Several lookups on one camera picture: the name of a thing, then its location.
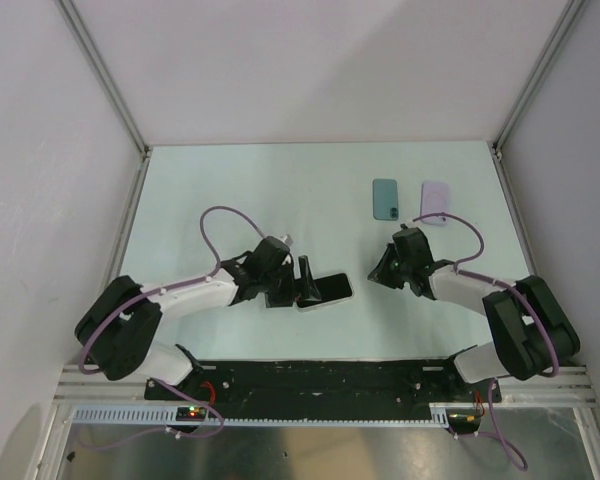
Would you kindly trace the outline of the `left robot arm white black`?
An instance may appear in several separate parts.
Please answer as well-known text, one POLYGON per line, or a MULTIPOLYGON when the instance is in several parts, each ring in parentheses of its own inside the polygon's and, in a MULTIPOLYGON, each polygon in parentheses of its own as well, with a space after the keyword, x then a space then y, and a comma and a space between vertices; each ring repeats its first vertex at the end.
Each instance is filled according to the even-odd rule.
POLYGON ((267 236, 253 251, 220 261, 212 273, 147 287, 124 275, 114 279, 75 327, 82 355, 95 363, 86 374, 110 381, 132 374, 160 380, 181 399, 201 389, 201 366, 181 345, 156 339, 169 320, 265 296, 269 308, 322 299, 305 256, 294 259, 282 240, 267 236))

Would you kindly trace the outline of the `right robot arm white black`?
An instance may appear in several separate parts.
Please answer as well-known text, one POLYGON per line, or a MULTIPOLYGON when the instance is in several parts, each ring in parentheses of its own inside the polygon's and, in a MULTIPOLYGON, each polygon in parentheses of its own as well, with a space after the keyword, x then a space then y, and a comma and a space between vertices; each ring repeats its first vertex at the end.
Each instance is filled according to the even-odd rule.
POLYGON ((444 393, 466 400, 478 382, 513 377, 553 377, 581 350, 581 341, 544 279, 530 275, 508 282, 436 260, 424 232, 401 226, 369 273, 368 280, 390 289, 409 288, 417 297, 464 307, 483 316, 492 341, 449 358, 444 393))

